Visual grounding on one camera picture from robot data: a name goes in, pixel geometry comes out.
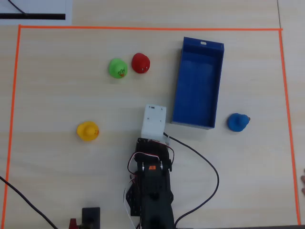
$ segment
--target red rubber duck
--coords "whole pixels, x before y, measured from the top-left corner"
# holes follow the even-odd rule
[[[137,53],[132,58],[132,68],[136,73],[145,73],[148,71],[151,61],[142,53]]]

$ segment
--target green rubber duck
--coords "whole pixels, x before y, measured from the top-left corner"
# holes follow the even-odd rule
[[[116,79],[121,79],[127,74],[127,64],[119,58],[112,59],[109,64],[109,74]]]

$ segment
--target blue rubber duck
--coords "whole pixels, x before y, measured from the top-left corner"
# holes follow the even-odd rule
[[[235,132],[241,132],[248,125],[250,118],[245,114],[234,113],[228,117],[228,128]]]

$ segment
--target wooden table surface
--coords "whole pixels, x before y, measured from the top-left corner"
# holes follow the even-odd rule
[[[73,25],[279,28],[277,7],[275,0],[191,4],[132,0],[128,5],[121,0],[75,0]],[[304,42],[298,30],[301,19],[297,19],[304,18],[302,7],[301,1],[279,2],[298,177],[303,172],[305,147]],[[4,177],[17,27],[2,26],[0,31],[0,172]],[[169,123],[183,36],[225,45],[213,130]],[[107,74],[110,59],[130,62],[136,52],[151,59],[146,75],[130,70],[118,81]],[[215,197],[181,220],[179,228],[297,224],[277,31],[22,29],[10,182],[59,228],[67,228],[70,218],[80,219],[82,207],[95,206],[101,207],[101,228],[132,228],[122,192],[128,182],[127,160],[140,136],[147,103],[167,106],[166,132],[202,152],[220,175]],[[234,112],[251,117],[248,127],[238,134],[225,127],[227,116]],[[89,144],[75,134],[77,125],[86,120],[95,121],[101,130],[100,137]],[[194,153],[175,142],[172,147],[176,153],[171,173],[176,219],[210,196],[216,176]],[[299,197],[304,215],[305,200]],[[5,228],[17,227],[50,228],[9,190]]]

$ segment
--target white wire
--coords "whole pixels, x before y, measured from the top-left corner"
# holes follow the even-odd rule
[[[127,165],[128,170],[130,170],[130,169],[129,169],[129,165],[130,165],[132,159],[134,158],[134,156],[135,156],[136,154],[145,154],[145,155],[147,155],[147,156],[153,156],[153,157],[158,158],[158,160],[160,161],[160,158],[159,158],[157,155],[147,154],[147,153],[143,153],[143,152],[136,152],[136,153],[134,153],[134,154],[132,155],[132,157],[131,157],[131,158],[129,159],[129,161],[128,161],[128,165]]]
[[[133,178],[133,179],[131,179],[131,180],[128,182],[127,187],[129,186],[130,182],[132,182],[133,180],[134,180],[134,178]],[[124,203],[124,206],[125,206],[125,209],[126,209],[127,215],[128,215],[128,217],[129,217],[129,219],[130,219],[130,221],[131,221],[132,225],[134,226],[134,229],[136,229],[136,226],[135,226],[135,224],[134,224],[134,223],[133,223],[133,221],[132,221],[132,218],[131,218],[131,216],[130,216],[130,214],[129,214],[129,212],[128,212],[128,209],[127,209],[127,206],[126,206],[126,203],[125,203],[125,199],[126,199],[126,198],[125,198],[125,191],[126,191],[127,187],[124,189],[124,194],[123,194],[123,203]]]
[[[164,143],[162,143],[162,142],[158,142],[158,141],[156,141],[156,140],[150,140],[150,142],[156,142],[156,143],[159,143],[159,144],[164,145],[164,146],[166,146],[167,148],[171,149],[172,152],[173,152],[173,159],[174,159],[174,154],[175,154],[175,152],[173,151],[173,148],[171,148],[171,147],[168,146],[167,144],[164,144]]]

